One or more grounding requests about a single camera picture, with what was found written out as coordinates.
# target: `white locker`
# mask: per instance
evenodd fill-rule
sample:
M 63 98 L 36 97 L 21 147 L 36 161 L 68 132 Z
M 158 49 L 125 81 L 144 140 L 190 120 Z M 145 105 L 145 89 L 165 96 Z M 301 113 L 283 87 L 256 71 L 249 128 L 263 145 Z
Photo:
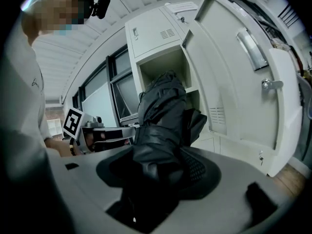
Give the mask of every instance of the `white locker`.
M 135 58 L 180 39 L 175 28 L 158 8 L 135 17 L 127 24 Z
M 274 176 L 293 155 L 300 132 L 289 54 L 273 49 L 251 16 L 227 0 L 201 2 L 183 46 L 204 93 L 210 131 L 221 137 L 221 154 Z M 264 79 L 282 82 L 265 90 Z

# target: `window frame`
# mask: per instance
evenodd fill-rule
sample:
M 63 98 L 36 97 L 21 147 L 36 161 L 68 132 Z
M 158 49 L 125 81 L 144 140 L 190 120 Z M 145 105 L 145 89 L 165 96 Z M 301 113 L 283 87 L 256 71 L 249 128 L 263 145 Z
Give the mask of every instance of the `window frame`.
M 112 99 L 114 101 L 114 107 L 115 107 L 115 112 L 116 112 L 119 126 L 127 126 L 129 124 L 138 123 L 137 113 L 132 114 L 131 116 L 128 116 L 128 117 L 124 117 L 124 118 L 119 117 L 119 112 L 118 112 L 118 107 L 117 107 L 117 102 L 116 102 L 116 95 L 114 92 L 114 84 L 124 78 L 127 78 L 129 75 L 132 74 L 131 66 L 127 68 L 126 70 L 122 71 L 120 74 L 117 74 L 116 59 L 126 52 L 128 52 L 127 45 L 123 46 L 122 48 L 117 50 L 115 53 L 113 53 L 111 56 L 108 56 L 106 59 L 106 63 L 108 64 L 108 67 L 109 67 L 108 70 L 110 71 L 109 76 L 108 76 L 109 83 L 110 83 L 109 87 L 112 92 Z
M 130 119 L 120 121 L 121 119 L 119 118 L 119 113 L 118 113 L 118 108 L 116 104 L 116 96 L 114 93 L 114 84 L 123 78 L 126 78 L 132 73 L 132 68 L 131 66 L 122 71 L 120 74 L 117 74 L 117 68 L 116 68 L 116 59 L 126 53 L 128 51 L 128 45 L 122 46 L 120 49 L 115 51 L 112 55 L 107 56 L 105 61 L 103 61 L 96 69 L 95 71 L 92 72 L 92 74 L 84 81 L 84 83 L 78 88 L 78 91 L 76 94 L 73 96 L 73 107 L 83 111 L 82 109 L 82 102 L 85 101 L 86 95 L 85 95 L 85 87 L 86 85 L 93 80 L 93 78 L 101 72 L 103 69 L 106 68 L 106 74 L 107 74 L 107 83 L 108 83 L 108 92 L 109 92 L 109 97 L 110 100 L 113 104 L 113 114 L 115 118 L 116 125 L 121 127 L 121 126 L 127 126 L 129 124 L 134 124 L 138 123 L 138 116 L 137 114 L 133 114 Z

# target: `window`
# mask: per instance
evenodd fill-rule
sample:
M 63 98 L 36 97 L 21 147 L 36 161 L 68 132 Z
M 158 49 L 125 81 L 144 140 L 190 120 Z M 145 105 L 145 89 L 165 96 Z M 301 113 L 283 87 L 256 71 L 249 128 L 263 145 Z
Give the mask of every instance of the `window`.
M 106 57 L 73 97 L 73 107 L 100 116 L 105 127 L 137 123 L 138 104 L 127 46 Z
M 100 70 L 84 87 L 85 96 L 88 98 L 95 90 L 107 82 L 106 68 Z
M 123 71 L 131 68 L 130 57 L 128 51 L 120 54 L 115 58 L 116 60 L 116 73 L 117 75 Z
M 128 49 L 121 49 L 107 58 L 110 84 L 120 125 L 137 122 L 139 104 Z
M 60 123 L 60 119 L 50 119 L 47 120 L 49 132 L 52 136 L 61 135 L 62 134 L 62 125 Z

